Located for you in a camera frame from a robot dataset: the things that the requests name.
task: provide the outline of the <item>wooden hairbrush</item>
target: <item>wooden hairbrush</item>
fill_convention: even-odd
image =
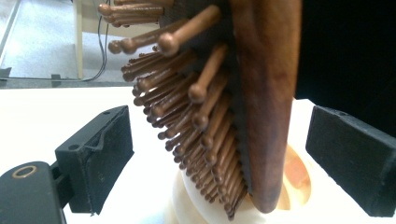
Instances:
[[[209,202],[229,219],[248,193],[276,208],[282,186],[300,43],[301,1],[114,0],[99,12],[115,26],[160,29],[113,41],[113,53],[153,52],[121,68],[134,103],[163,128],[172,151]]]

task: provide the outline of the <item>black wire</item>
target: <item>black wire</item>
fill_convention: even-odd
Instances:
[[[101,34],[100,34],[101,23],[102,23],[102,16],[99,18],[99,22],[98,22],[98,39],[99,39],[100,51],[101,51],[101,54],[102,54],[102,66],[99,69],[99,72],[98,72],[98,74],[96,74],[96,76],[91,77],[91,78],[87,78],[87,79],[83,79],[82,81],[93,81],[93,80],[99,78],[99,76],[101,76],[106,70],[107,48],[103,48],[103,45],[102,45],[102,37],[101,37]],[[108,36],[108,24],[106,26],[105,46],[107,46],[107,36]]]

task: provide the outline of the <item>black foam block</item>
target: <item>black foam block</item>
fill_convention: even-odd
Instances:
[[[315,106],[306,150],[371,217],[396,208],[396,138],[334,109]]]

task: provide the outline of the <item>hairbrush handle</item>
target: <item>hairbrush handle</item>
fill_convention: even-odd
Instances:
[[[301,30],[301,0],[230,0],[247,112],[251,194],[276,208],[283,178]]]

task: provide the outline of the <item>white table surface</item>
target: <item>white table surface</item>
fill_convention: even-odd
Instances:
[[[164,142],[157,139],[159,131],[146,122],[142,108],[133,105],[131,90],[132,87],[0,90],[0,175],[29,161],[53,164],[55,148],[73,133],[99,113],[128,105],[133,157],[110,192],[100,216],[72,214],[66,206],[66,220],[70,224],[164,223],[164,208],[172,192],[177,165],[164,149]],[[293,105],[290,132],[300,134],[290,134],[289,142],[294,148],[304,148],[312,106],[308,101]],[[318,175],[323,181],[317,185],[321,187],[316,192],[319,195],[316,201],[321,204],[315,205],[317,213],[308,219],[311,223],[336,220],[337,223],[396,223],[396,217],[368,217],[324,171],[320,170]],[[295,214],[311,216],[309,211]]]

